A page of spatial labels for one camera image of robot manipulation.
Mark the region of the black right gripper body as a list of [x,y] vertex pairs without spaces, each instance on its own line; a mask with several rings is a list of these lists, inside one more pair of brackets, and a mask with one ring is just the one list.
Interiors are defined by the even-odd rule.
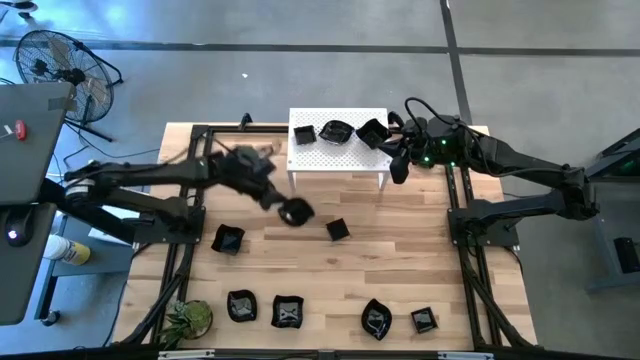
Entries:
[[422,167],[465,164],[473,146],[470,129],[458,116],[410,119],[401,133],[404,155],[411,164]]

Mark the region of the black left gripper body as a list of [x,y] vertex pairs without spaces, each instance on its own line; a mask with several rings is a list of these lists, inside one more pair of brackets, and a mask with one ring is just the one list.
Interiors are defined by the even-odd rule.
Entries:
[[269,198],[276,189],[269,175],[276,169],[271,157],[273,146],[239,145],[227,152],[214,153],[215,176],[219,185],[247,194],[252,198]]

